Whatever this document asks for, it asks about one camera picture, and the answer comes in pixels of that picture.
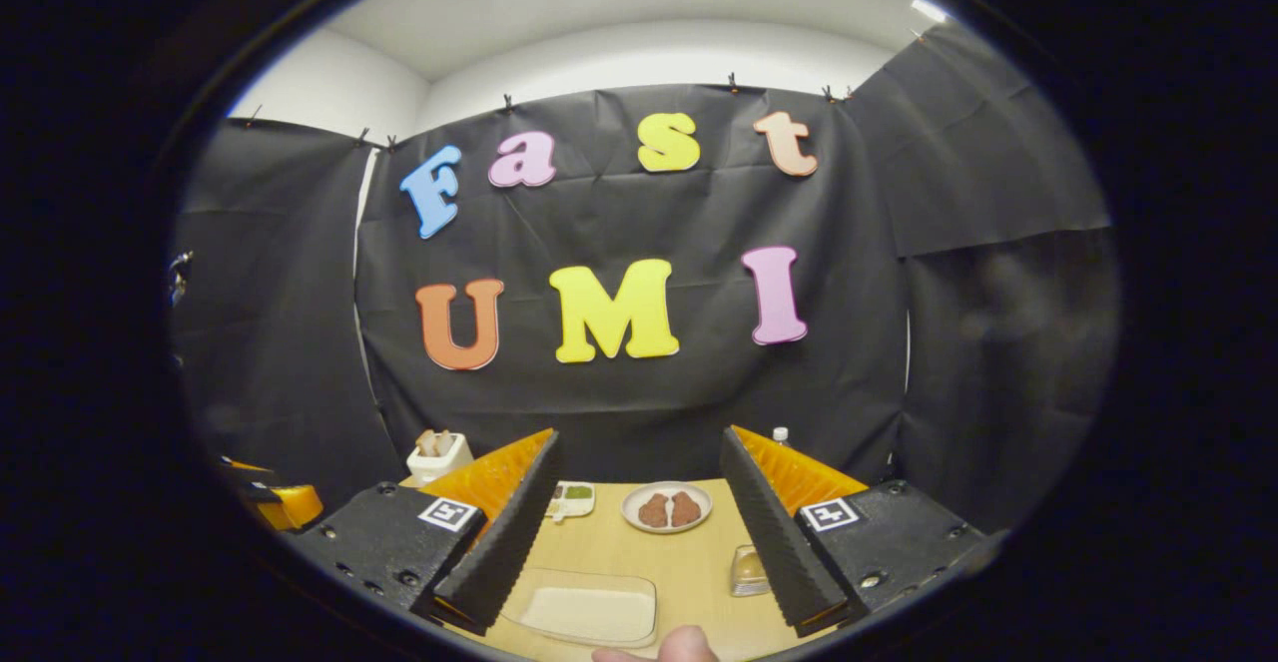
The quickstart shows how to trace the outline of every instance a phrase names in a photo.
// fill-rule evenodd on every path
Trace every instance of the wooden table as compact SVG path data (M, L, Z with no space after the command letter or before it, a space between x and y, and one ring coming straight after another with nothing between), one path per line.
M621 501L639 484L594 484L594 511L555 524L542 520L525 567L631 575L657 585L657 640L627 652L657 657L661 639L679 625L700 625L722 662L751 659L815 639L799 640L787 627L772 593L732 597L732 553L749 544L741 514L723 479L699 481L714 502L700 525L677 534L636 530L621 516ZM475 642L538 661L589 661L593 647L542 636L498 617L484 636L447 626Z

